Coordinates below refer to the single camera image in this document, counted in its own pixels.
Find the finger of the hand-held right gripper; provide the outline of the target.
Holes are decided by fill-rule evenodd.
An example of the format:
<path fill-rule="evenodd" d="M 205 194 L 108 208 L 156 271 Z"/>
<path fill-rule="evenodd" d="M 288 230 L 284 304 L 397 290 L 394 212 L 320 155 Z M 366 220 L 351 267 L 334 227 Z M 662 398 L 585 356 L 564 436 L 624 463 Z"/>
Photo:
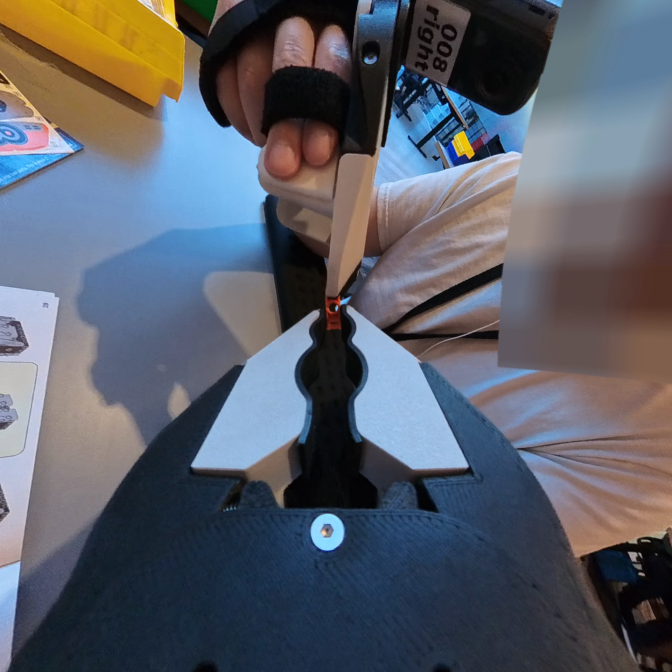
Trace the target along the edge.
<path fill-rule="evenodd" d="M 341 294 L 364 257 L 379 153 L 340 157 L 332 216 L 325 294 Z"/>

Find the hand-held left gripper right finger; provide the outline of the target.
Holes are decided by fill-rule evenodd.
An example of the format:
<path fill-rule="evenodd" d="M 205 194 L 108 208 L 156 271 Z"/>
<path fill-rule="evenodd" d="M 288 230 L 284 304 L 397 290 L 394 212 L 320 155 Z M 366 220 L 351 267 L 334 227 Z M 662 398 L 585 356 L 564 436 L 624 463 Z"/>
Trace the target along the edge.
<path fill-rule="evenodd" d="M 354 421 L 362 439 L 359 470 L 376 487 L 376 505 L 393 483 L 465 475 L 468 462 L 418 359 L 356 310 L 343 315 L 363 362 Z"/>

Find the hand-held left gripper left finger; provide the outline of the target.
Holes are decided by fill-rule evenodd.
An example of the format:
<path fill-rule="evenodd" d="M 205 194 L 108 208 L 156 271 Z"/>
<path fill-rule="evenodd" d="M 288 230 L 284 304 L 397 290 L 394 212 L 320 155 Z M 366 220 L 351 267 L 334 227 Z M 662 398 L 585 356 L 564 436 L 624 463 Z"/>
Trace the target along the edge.
<path fill-rule="evenodd" d="M 296 367 L 313 346 L 313 311 L 250 357 L 201 445 L 191 469 L 197 474 L 264 481 L 278 505 L 300 474 L 296 442 L 307 400 Z"/>

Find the black perforated building piece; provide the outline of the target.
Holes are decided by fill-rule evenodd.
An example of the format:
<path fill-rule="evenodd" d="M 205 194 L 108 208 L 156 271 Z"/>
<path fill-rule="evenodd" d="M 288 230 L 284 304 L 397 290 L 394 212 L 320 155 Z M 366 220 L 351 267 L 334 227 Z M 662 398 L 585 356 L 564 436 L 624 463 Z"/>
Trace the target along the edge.
<path fill-rule="evenodd" d="M 265 198 L 281 330 L 318 311 L 308 330 L 309 348 L 300 355 L 295 371 L 307 415 L 297 443 L 300 474 L 285 489 L 283 504 L 373 509 L 378 494 L 360 472 L 363 444 L 354 424 L 354 395 L 364 375 L 362 361 L 349 343 L 354 323 L 344 316 L 341 328 L 327 329 L 324 258 L 281 224 L 277 205 L 277 197 Z"/>

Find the person's right forearm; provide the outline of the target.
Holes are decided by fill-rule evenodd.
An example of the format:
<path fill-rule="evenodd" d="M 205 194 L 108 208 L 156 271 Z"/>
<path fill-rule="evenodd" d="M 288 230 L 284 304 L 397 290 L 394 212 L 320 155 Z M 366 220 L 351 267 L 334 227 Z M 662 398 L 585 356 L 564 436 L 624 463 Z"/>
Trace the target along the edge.
<path fill-rule="evenodd" d="M 377 217 L 377 199 L 378 199 L 378 187 L 375 186 L 372 191 L 372 196 L 370 200 L 370 209 L 367 220 L 367 231 L 365 236 L 365 257 L 379 257 L 382 254 L 382 248 L 380 244 L 380 237 L 378 231 L 378 217 Z"/>

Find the person's right hand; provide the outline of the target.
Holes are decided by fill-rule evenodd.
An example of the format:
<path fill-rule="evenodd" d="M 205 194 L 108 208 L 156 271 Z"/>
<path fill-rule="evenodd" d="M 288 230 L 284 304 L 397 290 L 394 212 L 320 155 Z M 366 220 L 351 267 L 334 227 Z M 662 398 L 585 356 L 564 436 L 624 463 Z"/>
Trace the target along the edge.
<path fill-rule="evenodd" d="M 267 172 L 294 176 L 302 162 L 328 163 L 339 131 L 322 120 L 290 119 L 264 130 L 268 80 L 289 67 L 351 75 L 357 1 L 219 1 L 199 67 L 199 88 L 211 116 L 265 147 Z"/>

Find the person's pale shirt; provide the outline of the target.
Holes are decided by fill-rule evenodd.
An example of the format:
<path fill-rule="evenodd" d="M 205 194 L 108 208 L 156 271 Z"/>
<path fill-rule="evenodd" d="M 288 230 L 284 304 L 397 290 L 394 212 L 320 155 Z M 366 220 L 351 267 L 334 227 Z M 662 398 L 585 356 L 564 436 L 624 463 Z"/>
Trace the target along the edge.
<path fill-rule="evenodd" d="M 354 309 L 385 329 L 503 262 L 521 155 L 385 183 L 372 204 L 379 256 Z M 507 437 L 551 500 L 576 555 L 671 526 L 671 385 L 500 367 L 493 281 L 397 327 Z"/>

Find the white instruction manual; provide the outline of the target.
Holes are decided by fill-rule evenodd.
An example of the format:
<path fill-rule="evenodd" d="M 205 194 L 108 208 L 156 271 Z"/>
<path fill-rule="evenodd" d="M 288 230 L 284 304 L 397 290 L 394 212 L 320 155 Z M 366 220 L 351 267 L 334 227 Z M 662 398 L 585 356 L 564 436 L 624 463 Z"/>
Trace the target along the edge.
<path fill-rule="evenodd" d="M 12 640 L 23 537 L 58 298 L 1 287 L 1 670 Z"/>

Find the dark cluttered pile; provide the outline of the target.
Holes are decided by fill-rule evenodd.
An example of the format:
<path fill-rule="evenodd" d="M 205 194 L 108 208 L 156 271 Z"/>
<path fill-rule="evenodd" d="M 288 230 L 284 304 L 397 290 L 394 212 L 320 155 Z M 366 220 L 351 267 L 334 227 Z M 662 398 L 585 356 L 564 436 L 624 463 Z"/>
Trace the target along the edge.
<path fill-rule="evenodd" d="M 598 600 L 643 671 L 671 670 L 671 529 L 582 558 Z"/>

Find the yellow box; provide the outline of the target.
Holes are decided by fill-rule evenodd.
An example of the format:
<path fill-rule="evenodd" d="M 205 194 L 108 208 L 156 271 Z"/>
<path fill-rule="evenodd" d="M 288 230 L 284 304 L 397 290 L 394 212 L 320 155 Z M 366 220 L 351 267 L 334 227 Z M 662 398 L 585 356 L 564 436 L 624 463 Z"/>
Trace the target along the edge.
<path fill-rule="evenodd" d="M 180 99 L 174 1 L 2 1 L 1 23 L 146 104 Z"/>

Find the blue booklet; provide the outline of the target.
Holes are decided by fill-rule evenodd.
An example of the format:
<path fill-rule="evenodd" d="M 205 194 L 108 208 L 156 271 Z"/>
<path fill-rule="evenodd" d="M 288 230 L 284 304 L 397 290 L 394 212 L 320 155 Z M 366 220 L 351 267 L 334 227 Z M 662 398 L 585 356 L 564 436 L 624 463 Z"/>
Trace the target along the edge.
<path fill-rule="evenodd" d="M 18 181 L 46 169 L 84 148 L 82 143 L 74 139 L 56 124 L 50 123 L 49 126 L 50 131 L 53 130 L 57 133 L 63 143 L 67 144 L 70 149 L 66 152 L 61 151 L 49 154 L 1 155 L 1 189 L 8 188 Z"/>

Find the sticker sheet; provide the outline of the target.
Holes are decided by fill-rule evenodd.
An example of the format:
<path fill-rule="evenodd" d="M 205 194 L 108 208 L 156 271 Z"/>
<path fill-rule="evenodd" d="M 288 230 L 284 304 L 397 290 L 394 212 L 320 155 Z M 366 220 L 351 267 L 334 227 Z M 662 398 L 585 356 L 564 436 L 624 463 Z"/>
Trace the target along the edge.
<path fill-rule="evenodd" d="M 71 152 L 68 142 L 1 73 L 1 155 Z"/>

